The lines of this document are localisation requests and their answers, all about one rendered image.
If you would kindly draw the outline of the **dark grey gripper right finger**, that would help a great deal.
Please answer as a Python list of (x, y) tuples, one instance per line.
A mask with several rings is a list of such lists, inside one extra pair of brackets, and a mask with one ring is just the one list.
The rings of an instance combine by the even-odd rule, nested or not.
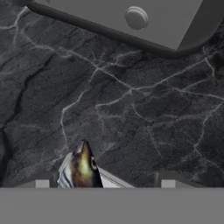
[(191, 181), (175, 171), (157, 171), (154, 175), (155, 187), (160, 188), (203, 188), (204, 186)]

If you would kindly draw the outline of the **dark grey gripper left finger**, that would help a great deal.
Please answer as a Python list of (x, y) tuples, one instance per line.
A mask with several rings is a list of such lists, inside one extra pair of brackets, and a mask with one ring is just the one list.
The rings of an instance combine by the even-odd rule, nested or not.
[(47, 171), (17, 183), (4, 184), (3, 188), (56, 188), (58, 177), (57, 171)]

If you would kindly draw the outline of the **silver and dark fish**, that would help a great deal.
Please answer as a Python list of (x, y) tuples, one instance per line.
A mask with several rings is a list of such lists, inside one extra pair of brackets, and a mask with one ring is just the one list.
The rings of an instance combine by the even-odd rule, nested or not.
[(133, 188), (133, 185), (98, 168), (87, 140), (66, 155), (57, 179), (58, 188)]

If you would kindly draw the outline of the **grey digital scale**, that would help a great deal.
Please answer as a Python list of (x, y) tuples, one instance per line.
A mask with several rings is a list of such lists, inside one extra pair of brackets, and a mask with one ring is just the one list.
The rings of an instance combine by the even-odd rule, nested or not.
[(173, 58), (201, 49), (224, 19), (224, 0), (31, 0), (27, 7)]

